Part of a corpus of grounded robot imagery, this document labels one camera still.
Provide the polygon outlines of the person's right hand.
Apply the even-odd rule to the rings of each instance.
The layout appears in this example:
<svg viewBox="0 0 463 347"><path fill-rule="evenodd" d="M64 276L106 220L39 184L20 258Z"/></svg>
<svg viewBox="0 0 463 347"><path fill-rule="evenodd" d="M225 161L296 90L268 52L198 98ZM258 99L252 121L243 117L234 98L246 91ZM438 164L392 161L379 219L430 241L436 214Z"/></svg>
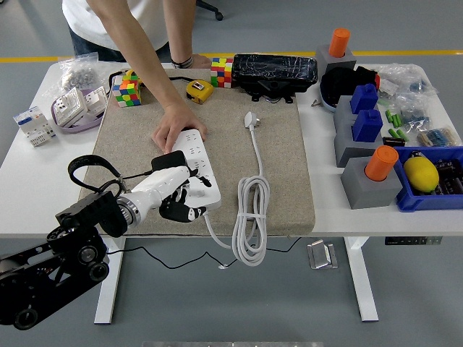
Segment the person's right hand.
<svg viewBox="0 0 463 347"><path fill-rule="evenodd" d="M164 108L164 114L154 129L151 138L164 153L170 153L183 129L196 129L201 139L206 140L207 127L184 103L174 103Z"/></svg>

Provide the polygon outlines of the person's left hand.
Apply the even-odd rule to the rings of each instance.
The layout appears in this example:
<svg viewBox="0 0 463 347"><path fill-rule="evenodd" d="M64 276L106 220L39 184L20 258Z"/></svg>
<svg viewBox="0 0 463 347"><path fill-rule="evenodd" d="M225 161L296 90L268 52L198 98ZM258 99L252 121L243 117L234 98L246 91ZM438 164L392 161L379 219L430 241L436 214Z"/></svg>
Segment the person's left hand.
<svg viewBox="0 0 463 347"><path fill-rule="evenodd" d="M190 65L191 69L210 69L212 61L204 55L201 54L193 54L192 55L192 63Z"/></svg>

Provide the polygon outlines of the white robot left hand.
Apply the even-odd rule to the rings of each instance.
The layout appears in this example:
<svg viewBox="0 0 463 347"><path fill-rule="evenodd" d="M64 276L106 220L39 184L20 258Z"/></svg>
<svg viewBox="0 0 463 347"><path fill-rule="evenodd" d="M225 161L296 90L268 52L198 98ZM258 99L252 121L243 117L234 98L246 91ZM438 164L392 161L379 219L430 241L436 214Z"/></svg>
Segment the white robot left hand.
<svg viewBox="0 0 463 347"><path fill-rule="evenodd" d="M219 207L221 195L213 176L177 166L154 171L131 192L122 194L118 203L130 226L139 225L155 209L165 219L189 223Z"/></svg>

